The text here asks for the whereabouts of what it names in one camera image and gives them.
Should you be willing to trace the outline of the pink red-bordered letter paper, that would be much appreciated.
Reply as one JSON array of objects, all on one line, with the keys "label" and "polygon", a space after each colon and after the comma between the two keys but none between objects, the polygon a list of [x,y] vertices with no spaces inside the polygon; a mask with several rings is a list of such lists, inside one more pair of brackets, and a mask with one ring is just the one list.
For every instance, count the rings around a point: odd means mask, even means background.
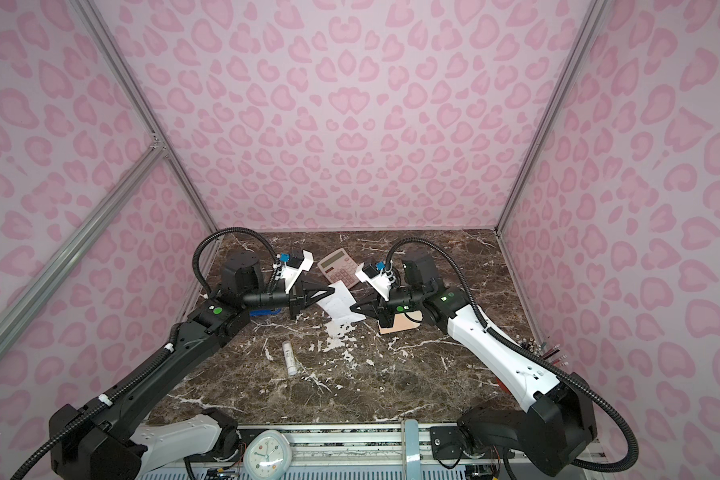
[{"label": "pink red-bordered letter paper", "polygon": [[331,284],[331,287],[334,288],[334,293],[318,301],[318,305],[329,315],[331,321],[336,325],[348,325],[363,321],[364,315],[350,310],[356,300],[344,282],[339,280]]}]

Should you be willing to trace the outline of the peach envelope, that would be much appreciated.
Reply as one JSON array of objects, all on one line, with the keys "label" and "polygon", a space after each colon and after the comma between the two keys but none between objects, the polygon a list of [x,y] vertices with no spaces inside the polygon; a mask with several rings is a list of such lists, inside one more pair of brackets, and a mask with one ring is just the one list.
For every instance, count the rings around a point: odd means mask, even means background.
[{"label": "peach envelope", "polygon": [[423,316],[420,311],[408,311],[397,313],[394,316],[391,327],[379,326],[381,335],[392,334],[402,331],[417,329],[423,322]]}]

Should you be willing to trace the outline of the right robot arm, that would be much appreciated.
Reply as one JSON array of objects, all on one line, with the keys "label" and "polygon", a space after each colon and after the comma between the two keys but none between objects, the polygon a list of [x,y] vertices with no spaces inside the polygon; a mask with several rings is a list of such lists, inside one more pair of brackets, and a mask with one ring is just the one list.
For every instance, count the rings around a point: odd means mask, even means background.
[{"label": "right robot arm", "polygon": [[557,375],[528,359],[527,350],[474,312],[467,292],[447,285],[432,256],[415,250],[403,258],[403,278],[382,263],[362,264],[355,275],[372,287],[351,311],[389,327],[396,319],[419,315],[475,355],[513,396],[516,410],[473,407],[449,428],[431,431],[433,457],[453,467],[465,457],[521,452],[542,473],[554,477],[595,439],[591,400]]}]

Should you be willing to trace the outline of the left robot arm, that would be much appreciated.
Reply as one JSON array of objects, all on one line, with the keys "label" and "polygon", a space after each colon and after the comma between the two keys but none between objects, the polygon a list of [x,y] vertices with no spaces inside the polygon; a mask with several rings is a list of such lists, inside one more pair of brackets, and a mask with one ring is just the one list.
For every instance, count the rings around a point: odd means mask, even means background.
[{"label": "left robot arm", "polygon": [[311,279],[310,267],[310,253],[290,257],[276,265],[275,281],[268,284],[255,253],[232,254],[219,285],[171,328],[163,347],[97,398],[80,408],[65,405],[52,416],[52,470],[63,479],[136,479],[186,457],[226,461],[238,455],[238,423],[218,407],[159,433],[138,428],[174,387],[250,323],[252,312],[286,309],[296,318],[332,295],[334,287]]}]

